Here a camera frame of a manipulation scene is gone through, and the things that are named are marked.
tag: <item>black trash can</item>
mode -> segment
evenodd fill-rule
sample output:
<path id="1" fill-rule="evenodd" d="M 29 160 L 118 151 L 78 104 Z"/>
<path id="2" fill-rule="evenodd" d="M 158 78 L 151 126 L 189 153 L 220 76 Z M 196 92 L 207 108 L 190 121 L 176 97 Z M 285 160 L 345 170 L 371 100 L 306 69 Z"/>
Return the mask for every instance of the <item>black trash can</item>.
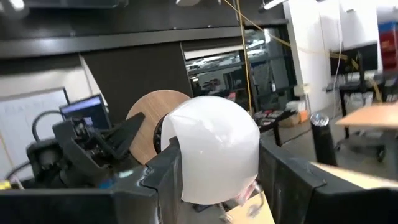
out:
<path id="1" fill-rule="evenodd" d="M 310 122 L 317 162 L 337 166 L 329 117 L 322 113 L 314 113 L 311 114 Z"/>

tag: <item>white cable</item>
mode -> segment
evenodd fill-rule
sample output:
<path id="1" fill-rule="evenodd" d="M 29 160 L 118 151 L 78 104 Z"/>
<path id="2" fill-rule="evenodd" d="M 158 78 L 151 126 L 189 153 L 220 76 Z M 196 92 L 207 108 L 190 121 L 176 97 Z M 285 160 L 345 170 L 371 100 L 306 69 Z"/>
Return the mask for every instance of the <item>white cable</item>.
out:
<path id="1" fill-rule="evenodd" d="M 338 42 L 339 42 L 339 51 L 338 51 L 338 62 L 337 62 L 337 68 L 336 68 L 336 74 L 335 74 L 335 81 L 333 82 L 333 117 L 330 121 L 333 121 L 335 116 L 336 116 L 336 82 L 337 82 L 337 76 L 338 76 L 338 69 L 340 67 L 340 58 L 341 58 L 341 46 L 342 46 L 342 39 L 340 36 L 340 30 L 341 30 L 341 24 L 340 24 L 340 29 L 338 29 Z"/>

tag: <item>whiteboard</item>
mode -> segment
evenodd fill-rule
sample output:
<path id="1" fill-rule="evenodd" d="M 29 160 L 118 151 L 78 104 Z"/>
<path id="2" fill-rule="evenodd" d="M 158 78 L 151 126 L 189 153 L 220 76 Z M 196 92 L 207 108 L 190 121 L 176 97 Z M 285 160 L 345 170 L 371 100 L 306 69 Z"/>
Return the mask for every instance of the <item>whiteboard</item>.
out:
<path id="1" fill-rule="evenodd" d="M 32 123 L 37 115 L 48 110 L 59 110 L 60 106 L 66 104 L 68 100 L 64 89 L 0 98 L 0 179 L 13 167 L 28 161 L 26 149 L 35 141 Z M 39 138 L 54 137 L 52 126 L 62 120 L 60 114 L 42 117 L 37 123 Z M 28 167 L 17 176 L 20 179 L 32 177 L 32 169 Z"/>

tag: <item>laboratory room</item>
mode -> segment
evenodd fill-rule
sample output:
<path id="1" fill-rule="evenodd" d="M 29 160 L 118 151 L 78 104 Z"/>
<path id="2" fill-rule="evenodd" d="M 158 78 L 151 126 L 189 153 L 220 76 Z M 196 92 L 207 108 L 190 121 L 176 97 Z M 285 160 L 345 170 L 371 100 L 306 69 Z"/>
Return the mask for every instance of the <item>laboratory room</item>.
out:
<path id="1" fill-rule="evenodd" d="M 398 1 L 0 6 L 1 223 L 398 223 Z"/>

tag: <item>round wooden disc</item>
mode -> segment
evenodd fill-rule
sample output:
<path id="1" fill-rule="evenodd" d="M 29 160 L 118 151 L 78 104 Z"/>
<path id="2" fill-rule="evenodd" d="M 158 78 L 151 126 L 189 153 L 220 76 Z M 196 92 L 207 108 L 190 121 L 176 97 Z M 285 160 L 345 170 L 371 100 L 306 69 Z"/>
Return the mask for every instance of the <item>round wooden disc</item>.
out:
<path id="1" fill-rule="evenodd" d="M 145 120 L 130 145 L 131 154 L 145 164 L 156 156 L 154 147 L 154 131 L 157 123 L 190 97 L 174 90 L 158 90 L 141 97 L 130 109 L 127 118 L 142 112 Z"/>

